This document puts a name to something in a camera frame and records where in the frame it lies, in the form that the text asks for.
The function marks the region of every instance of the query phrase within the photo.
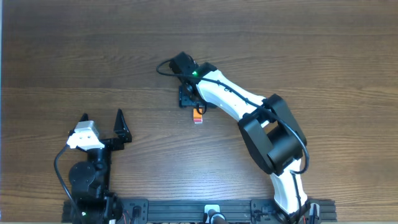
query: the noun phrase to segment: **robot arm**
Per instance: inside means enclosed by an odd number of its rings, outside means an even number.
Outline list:
[[[169,67],[176,74],[192,74],[193,77],[202,77],[227,84],[251,102],[262,105],[283,119],[306,144],[302,130],[281,97],[272,95],[267,99],[249,93],[225,78],[214,65],[204,63],[199,66],[183,52],[170,61]],[[300,158],[303,156],[297,138],[280,124],[271,132],[265,133],[263,128],[275,121],[267,117],[263,111],[247,104],[222,85],[198,78],[189,78],[189,75],[187,77],[179,77],[185,94],[190,96],[193,101],[199,99],[218,106],[238,122],[251,157],[263,171],[271,175],[275,189],[274,200],[281,210],[287,216],[300,211],[301,207],[299,207],[297,197],[301,198],[301,206],[304,206],[307,195],[303,191],[300,175],[295,176],[295,183],[290,172],[291,170],[300,170]]]

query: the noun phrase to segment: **tabletop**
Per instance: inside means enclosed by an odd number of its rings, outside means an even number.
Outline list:
[[[237,124],[194,124],[179,81],[155,72],[181,51],[257,95],[277,93],[308,140],[309,197],[339,221],[398,220],[398,2],[7,0],[1,72],[1,220],[59,222],[53,160],[83,113],[132,143],[111,190],[151,200],[272,198]],[[69,168],[85,154],[68,151]]]

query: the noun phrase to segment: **wooden table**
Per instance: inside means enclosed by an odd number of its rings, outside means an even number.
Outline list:
[[[156,65],[184,50],[258,95],[284,97],[308,139],[313,198],[340,221],[398,220],[398,2],[4,0],[2,221],[59,222],[55,155],[83,112],[133,143],[111,189],[151,200],[271,198],[236,122],[194,125]],[[66,153],[60,169],[85,160]]]

